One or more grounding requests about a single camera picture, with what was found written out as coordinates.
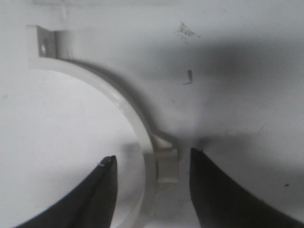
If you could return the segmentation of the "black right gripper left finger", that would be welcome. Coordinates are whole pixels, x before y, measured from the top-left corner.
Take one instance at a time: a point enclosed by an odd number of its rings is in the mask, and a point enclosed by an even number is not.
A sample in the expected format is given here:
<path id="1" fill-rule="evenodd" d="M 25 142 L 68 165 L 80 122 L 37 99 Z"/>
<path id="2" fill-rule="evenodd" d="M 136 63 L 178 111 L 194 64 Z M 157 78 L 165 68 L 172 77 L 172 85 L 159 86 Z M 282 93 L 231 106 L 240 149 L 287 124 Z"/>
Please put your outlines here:
<path id="1" fill-rule="evenodd" d="M 107 156 L 62 199 L 17 227 L 109 228 L 117 192 L 117 159 Z"/>

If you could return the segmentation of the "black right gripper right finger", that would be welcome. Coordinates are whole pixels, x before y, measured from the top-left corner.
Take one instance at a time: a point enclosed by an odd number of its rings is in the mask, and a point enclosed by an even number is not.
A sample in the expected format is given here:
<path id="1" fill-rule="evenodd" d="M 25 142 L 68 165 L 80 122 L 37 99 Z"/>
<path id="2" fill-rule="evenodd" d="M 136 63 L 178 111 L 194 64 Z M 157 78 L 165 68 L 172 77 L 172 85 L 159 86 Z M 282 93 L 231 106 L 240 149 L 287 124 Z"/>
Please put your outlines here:
<path id="1" fill-rule="evenodd" d="M 246 191 L 195 148 L 190 150 L 190 198 L 202 228 L 304 226 Z"/>

